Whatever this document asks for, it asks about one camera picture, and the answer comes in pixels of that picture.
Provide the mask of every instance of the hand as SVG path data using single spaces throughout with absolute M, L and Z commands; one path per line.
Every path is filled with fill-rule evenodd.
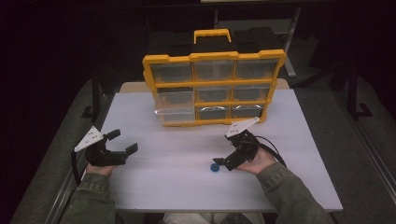
M 259 147 L 259 150 L 257 150 L 256 157 L 253 161 L 242 163 L 236 169 L 247 171 L 251 174 L 257 175 L 265 168 L 274 163 L 276 163 L 276 160 L 271 155 L 271 153 Z
M 105 176 L 111 176 L 113 173 L 113 170 L 117 166 L 92 166 L 88 163 L 87 168 L 85 168 L 87 174 L 97 174 L 97 175 L 105 175 Z

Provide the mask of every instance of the white table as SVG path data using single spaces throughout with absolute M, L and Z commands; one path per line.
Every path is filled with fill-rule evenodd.
M 213 158 L 234 151 L 224 134 L 228 125 L 163 127 L 156 120 L 150 92 L 117 93 L 102 133 L 120 129 L 107 142 L 124 150 L 137 142 L 139 150 L 111 177 L 118 209 L 136 212 L 275 212 L 254 175 L 220 167 Z M 249 128 L 272 141 L 289 169 L 328 211 L 342 210 L 332 181 L 306 124 L 293 90 L 276 90 L 267 120 Z

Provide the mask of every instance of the blue ball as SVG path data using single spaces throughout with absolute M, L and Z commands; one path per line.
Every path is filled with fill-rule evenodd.
M 219 170 L 219 166 L 216 163 L 210 165 L 210 170 L 213 172 L 217 172 Z

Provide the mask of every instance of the yellow frame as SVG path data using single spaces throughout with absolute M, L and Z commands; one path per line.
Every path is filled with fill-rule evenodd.
M 194 43 L 196 41 L 196 36 L 210 36 L 210 35 L 227 35 L 229 41 L 231 38 L 229 37 L 228 30 L 215 30 L 216 32 L 208 31 L 195 31 L 194 33 Z M 271 77 L 266 78 L 257 78 L 257 79 L 235 79 L 235 67 L 236 61 L 241 60 L 258 60 L 258 59 L 277 59 L 277 63 L 274 69 L 274 72 Z M 230 79 L 227 80 L 196 80 L 195 71 L 194 71 L 194 63 L 203 62 L 203 61 L 217 61 L 217 60 L 231 60 L 233 61 L 233 73 Z M 154 100 L 157 98 L 157 92 L 159 88 L 179 88 L 179 87 L 191 87 L 193 88 L 194 99 L 195 94 L 197 94 L 195 87 L 203 87 L 203 86 L 227 86 L 231 87 L 231 96 L 228 102 L 208 102 L 208 103 L 199 103 L 193 102 L 194 105 L 194 115 L 195 122 L 191 123 L 163 123 L 164 126 L 195 126 L 195 125 L 203 125 L 203 124 L 231 124 L 233 121 L 238 121 L 242 119 L 232 119 L 231 118 L 231 110 L 233 105 L 264 105 L 262 110 L 262 114 L 260 116 L 259 122 L 264 122 L 266 119 L 266 110 L 268 105 L 272 101 L 272 97 L 276 88 L 276 77 L 279 73 L 279 69 L 284 65 L 286 60 L 286 53 L 283 49 L 270 49 L 270 50 L 261 50 L 257 53 L 238 53 L 237 51 L 227 51 L 227 52 L 206 52 L 206 53 L 192 53 L 188 56 L 177 56 L 171 57 L 169 55 L 147 55 L 143 59 L 144 66 L 144 78 L 148 87 L 150 88 Z M 154 80 L 154 75 L 151 70 L 152 64 L 158 63 L 191 63 L 191 81 L 185 82 L 169 82 L 169 83 L 156 83 Z M 254 84 L 262 84 L 268 83 L 270 84 L 270 88 L 267 92 L 267 96 L 265 100 L 260 101 L 238 101 L 233 102 L 233 85 L 254 85 Z M 198 112 L 196 110 L 197 106 L 216 106 L 216 105 L 228 105 L 230 107 L 227 119 L 198 119 Z

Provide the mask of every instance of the organizer drawer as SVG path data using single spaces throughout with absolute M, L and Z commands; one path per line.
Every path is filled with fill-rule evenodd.
M 233 87 L 233 101 L 262 101 L 265 100 L 270 84 L 235 85 Z
M 235 78 L 254 79 L 271 77 L 277 59 L 241 60 L 236 62 Z
M 231 86 L 197 87 L 196 91 L 199 103 L 230 101 Z
M 225 80 L 233 73 L 233 61 L 202 61 L 194 63 L 196 80 Z
M 227 119 L 229 106 L 197 107 L 198 119 Z
M 162 124 L 195 122 L 194 107 L 159 108 L 155 110 L 155 114 Z
M 194 91 L 190 87 L 160 88 L 155 101 L 157 107 L 191 106 L 194 104 Z
M 191 63 L 154 63 L 150 67 L 157 83 L 192 81 Z
M 231 108 L 231 118 L 259 118 L 263 109 L 264 105 L 233 105 Z

